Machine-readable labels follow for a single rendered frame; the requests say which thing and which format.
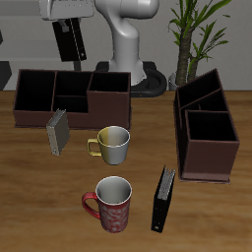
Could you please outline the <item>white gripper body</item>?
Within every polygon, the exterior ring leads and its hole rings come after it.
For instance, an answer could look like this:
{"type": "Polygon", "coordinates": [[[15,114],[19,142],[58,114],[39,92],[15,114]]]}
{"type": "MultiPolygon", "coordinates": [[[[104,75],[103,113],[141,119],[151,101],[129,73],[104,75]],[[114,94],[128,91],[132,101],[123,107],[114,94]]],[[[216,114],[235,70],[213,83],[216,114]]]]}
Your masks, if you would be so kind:
{"type": "Polygon", "coordinates": [[[92,0],[39,0],[39,10],[46,21],[89,18],[94,15],[92,0]]]}

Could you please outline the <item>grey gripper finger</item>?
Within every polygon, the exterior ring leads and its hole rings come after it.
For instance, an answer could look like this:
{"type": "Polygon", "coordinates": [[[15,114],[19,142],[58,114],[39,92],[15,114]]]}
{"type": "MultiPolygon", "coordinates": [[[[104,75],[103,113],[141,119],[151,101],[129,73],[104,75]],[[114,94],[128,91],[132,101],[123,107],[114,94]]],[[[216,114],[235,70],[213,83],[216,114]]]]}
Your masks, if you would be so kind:
{"type": "Polygon", "coordinates": [[[66,20],[62,20],[62,19],[58,20],[58,23],[60,24],[63,32],[69,32],[70,31],[69,26],[66,24],[66,20]]]}

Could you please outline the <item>dark brown desk caddy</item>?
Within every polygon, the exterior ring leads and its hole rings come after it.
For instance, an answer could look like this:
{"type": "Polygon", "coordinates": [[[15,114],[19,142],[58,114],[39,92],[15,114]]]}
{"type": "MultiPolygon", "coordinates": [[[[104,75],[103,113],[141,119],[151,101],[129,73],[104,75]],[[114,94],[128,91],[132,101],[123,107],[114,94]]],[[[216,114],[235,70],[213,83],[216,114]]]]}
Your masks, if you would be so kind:
{"type": "Polygon", "coordinates": [[[179,179],[228,184],[240,141],[218,71],[177,88],[173,107],[179,179]]]}
{"type": "Polygon", "coordinates": [[[71,129],[130,127],[128,73],[21,70],[13,113],[18,127],[43,128],[58,109],[71,129]]]}

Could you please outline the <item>grey book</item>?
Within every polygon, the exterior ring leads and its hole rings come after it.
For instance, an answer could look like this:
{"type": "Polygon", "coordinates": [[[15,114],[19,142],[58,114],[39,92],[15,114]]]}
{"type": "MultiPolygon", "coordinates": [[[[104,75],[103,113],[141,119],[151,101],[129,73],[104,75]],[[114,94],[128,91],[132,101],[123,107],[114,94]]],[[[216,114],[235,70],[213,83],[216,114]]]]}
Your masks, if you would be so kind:
{"type": "Polygon", "coordinates": [[[51,153],[59,156],[70,138],[66,110],[57,109],[46,125],[51,153]]]}

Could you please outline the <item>dark grey background block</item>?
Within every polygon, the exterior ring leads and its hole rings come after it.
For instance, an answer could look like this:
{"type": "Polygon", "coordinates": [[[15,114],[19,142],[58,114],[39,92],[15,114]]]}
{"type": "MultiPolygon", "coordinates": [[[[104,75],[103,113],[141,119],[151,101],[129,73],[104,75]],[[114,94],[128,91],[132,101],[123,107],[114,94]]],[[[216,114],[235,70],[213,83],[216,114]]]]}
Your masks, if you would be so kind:
{"type": "Polygon", "coordinates": [[[8,61],[0,61],[0,91],[3,91],[12,76],[12,70],[8,61]]]}

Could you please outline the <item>green pot plant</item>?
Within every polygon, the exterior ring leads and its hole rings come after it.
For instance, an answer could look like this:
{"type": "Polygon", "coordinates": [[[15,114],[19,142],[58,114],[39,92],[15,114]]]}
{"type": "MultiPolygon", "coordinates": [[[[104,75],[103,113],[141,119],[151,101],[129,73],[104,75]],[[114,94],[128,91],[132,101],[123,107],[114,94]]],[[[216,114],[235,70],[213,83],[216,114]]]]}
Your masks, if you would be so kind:
{"type": "Polygon", "coordinates": [[[227,40],[221,40],[225,28],[211,37],[216,21],[205,27],[202,27],[202,23],[231,0],[220,0],[217,3],[210,0],[202,10],[197,8],[198,0],[178,1],[179,12],[171,9],[175,18],[168,23],[167,28],[170,30],[171,24],[177,27],[177,31],[173,31],[176,38],[174,43],[179,47],[175,86],[180,87],[196,78],[198,63],[202,59],[211,59],[209,52],[212,49],[227,44],[227,40]]]}

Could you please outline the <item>yellow and white mug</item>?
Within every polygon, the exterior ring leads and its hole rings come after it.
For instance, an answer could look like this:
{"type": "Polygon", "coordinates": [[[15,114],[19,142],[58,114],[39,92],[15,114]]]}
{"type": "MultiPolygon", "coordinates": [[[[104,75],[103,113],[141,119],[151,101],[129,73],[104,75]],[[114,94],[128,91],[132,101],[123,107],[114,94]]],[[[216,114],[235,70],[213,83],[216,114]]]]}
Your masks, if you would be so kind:
{"type": "Polygon", "coordinates": [[[95,139],[87,140],[87,150],[90,156],[102,157],[110,165],[122,163],[128,151],[130,133],[120,126],[109,126],[101,129],[95,139]],[[93,152],[90,143],[99,145],[99,152],[93,152]]]}

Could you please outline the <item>red patterned mug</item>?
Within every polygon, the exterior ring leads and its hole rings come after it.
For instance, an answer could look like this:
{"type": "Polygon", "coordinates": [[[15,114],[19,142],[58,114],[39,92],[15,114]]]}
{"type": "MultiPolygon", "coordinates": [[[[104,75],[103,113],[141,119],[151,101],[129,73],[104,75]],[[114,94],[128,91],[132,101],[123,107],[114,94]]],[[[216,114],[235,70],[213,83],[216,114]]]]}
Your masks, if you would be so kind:
{"type": "Polygon", "coordinates": [[[125,178],[109,176],[98,182],[94,192],[83,195],[82,205],[106,231],[117,233],[127,226],[131,195],[131,184],[125,178]]]}

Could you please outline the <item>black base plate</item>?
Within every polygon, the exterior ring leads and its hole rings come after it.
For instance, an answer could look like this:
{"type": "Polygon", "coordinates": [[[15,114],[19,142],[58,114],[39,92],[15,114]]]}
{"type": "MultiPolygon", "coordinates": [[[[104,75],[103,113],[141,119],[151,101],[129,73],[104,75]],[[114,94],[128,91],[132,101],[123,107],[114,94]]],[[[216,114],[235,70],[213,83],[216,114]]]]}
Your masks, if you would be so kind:
{"type": "MultiPolygon", "coordinates": [[[[155,97],[162,95],[167,87],[166,77],[157,70],[156,64],[144,61],[144,71],[147,78],[140,84],[131,87],[131,97],[155,97]]],[[[108,62],[102,61],[96,65],[92,91],[126,92],[128,88],[128,75],[109,73],[108,62]]]]}

